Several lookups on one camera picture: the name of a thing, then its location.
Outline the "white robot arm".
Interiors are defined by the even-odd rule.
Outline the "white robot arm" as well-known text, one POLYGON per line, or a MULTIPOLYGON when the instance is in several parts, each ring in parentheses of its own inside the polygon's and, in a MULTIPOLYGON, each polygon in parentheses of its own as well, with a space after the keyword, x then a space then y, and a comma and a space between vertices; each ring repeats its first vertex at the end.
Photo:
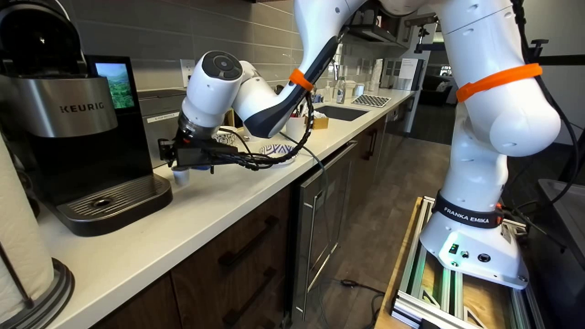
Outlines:
MULTIPOLYGON (((541 68, 522 59, 510 0, 380 0, 393 15, 422 5, 436 13, 457 84, 449 170, 438 190, 422 247, 449 271, 511 289, 528 283, 524 261, 497 212, 506 161, 544 150, 561 119, 539 86, 541 68)), ((365 0, 292 0, 303 57, 288 82, 272 90, 255 68, 224 51, 204 53, 188 80, 177 133, 159 144, 179 168, 237 163, 270 166, 212 139, 226 112, 255 137, 272 137, 290 119, 336 53, 341 27, 365 0)))

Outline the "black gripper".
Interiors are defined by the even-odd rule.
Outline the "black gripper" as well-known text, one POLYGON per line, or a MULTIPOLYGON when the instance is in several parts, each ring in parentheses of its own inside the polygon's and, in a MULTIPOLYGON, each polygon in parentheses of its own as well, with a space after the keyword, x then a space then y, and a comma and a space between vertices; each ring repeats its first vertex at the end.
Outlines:
POLYGON ((159 159, 170 168, 208 168, 221 165, 228 146, 212 137, 193 137, 177 130, 171 139, 159 139, 159 159))

